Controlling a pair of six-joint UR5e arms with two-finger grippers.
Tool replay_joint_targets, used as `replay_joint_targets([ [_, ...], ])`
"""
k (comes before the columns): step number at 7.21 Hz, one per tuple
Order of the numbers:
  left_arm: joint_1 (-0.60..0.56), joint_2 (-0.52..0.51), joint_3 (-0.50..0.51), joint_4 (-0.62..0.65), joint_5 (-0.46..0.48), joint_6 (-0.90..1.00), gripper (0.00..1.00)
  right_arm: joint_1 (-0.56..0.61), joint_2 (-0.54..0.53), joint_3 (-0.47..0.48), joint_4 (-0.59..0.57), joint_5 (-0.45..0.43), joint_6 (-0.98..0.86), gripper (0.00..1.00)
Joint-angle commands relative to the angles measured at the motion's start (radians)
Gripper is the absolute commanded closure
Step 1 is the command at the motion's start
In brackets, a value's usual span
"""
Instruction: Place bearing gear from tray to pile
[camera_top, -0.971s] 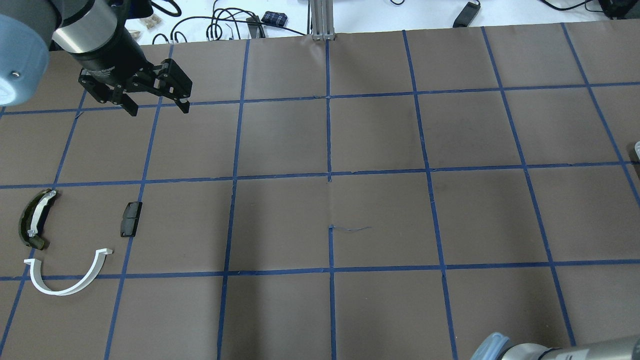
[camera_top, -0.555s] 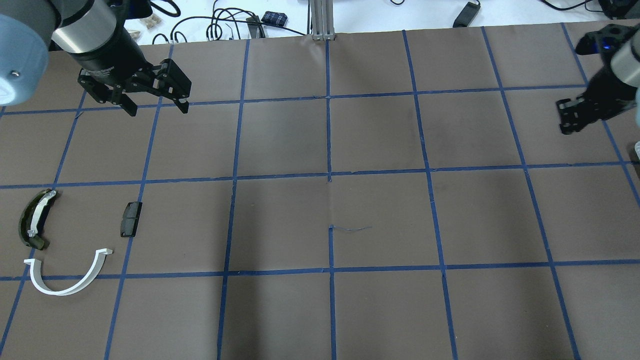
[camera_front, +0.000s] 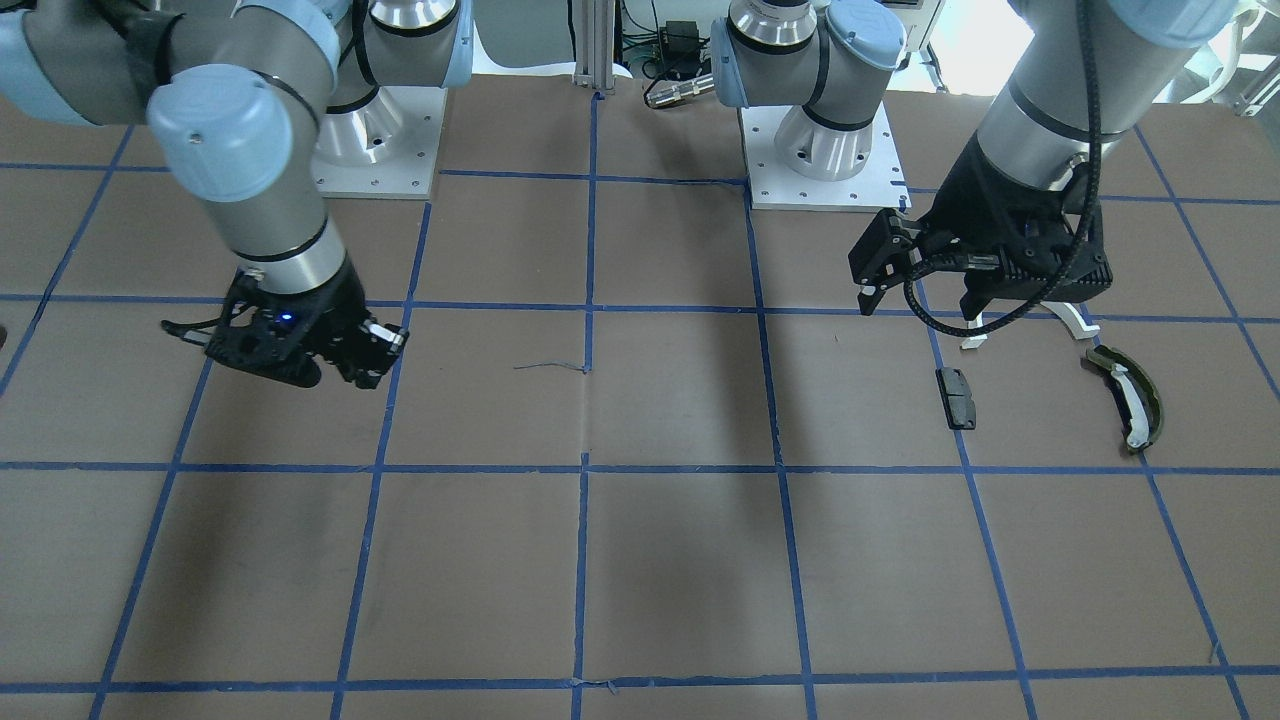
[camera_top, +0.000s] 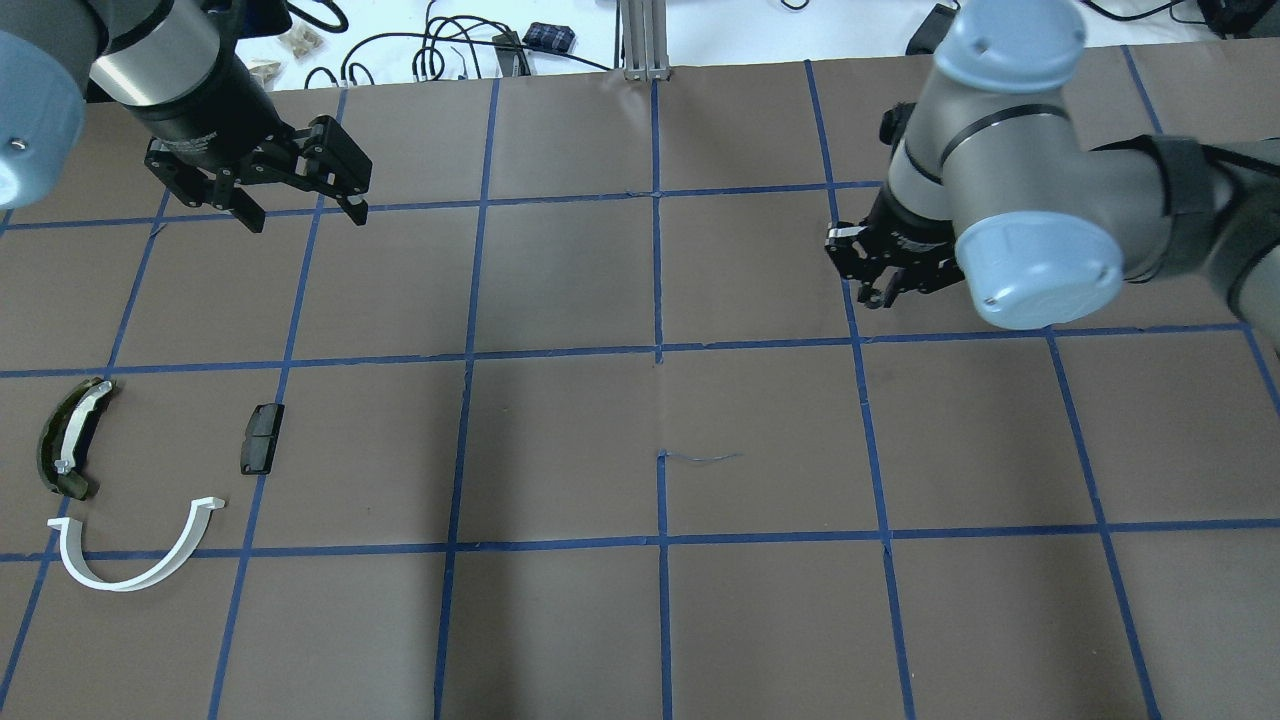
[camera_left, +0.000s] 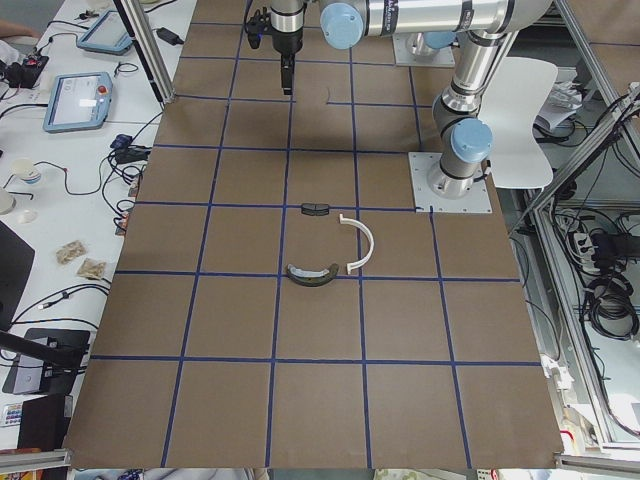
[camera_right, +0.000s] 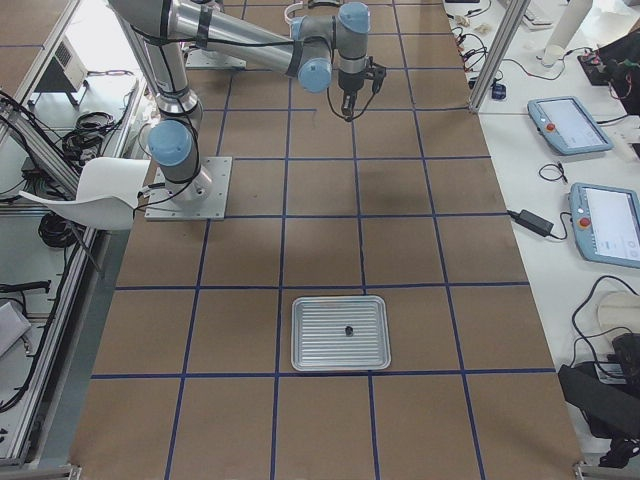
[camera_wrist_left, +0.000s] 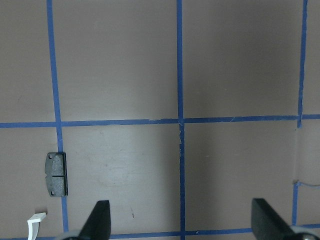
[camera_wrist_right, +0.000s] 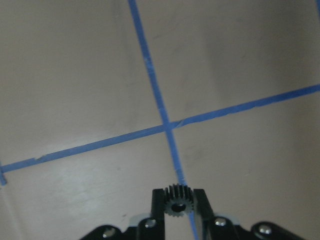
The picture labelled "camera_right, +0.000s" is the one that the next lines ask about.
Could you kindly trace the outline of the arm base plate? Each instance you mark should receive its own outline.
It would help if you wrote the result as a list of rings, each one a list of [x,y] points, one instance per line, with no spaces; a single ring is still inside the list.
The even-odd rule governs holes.
[[[160,168],[156,183],[166,188],[153,189],[144,217],[148,221],[199,221],[225,218],[232,170],[231,157],[202,157],[199,175],[181,191],[181,186],[167,183]]]
[[[184,51],[188,70],[244,70],[246,62],[213,50],[189,47]]]

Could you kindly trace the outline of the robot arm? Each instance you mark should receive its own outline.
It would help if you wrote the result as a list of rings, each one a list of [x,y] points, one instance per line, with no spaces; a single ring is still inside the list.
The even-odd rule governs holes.
[[[215,1],[112,1],[148,84],[155,89],[159,123],[147,137],[160,186],[144,208],[149,220],[224,217],[229,157],[206,157],[199,148],[202,103],[190,87],[182,44],[261,65],[321,93],[336,80],[343,92],[337,116],[358,118],[356,100],[366,82],[378,93],[386,69],[368,55],[370,11],[361,2],[334,15],[290,20],[289,36],[226,14]]]

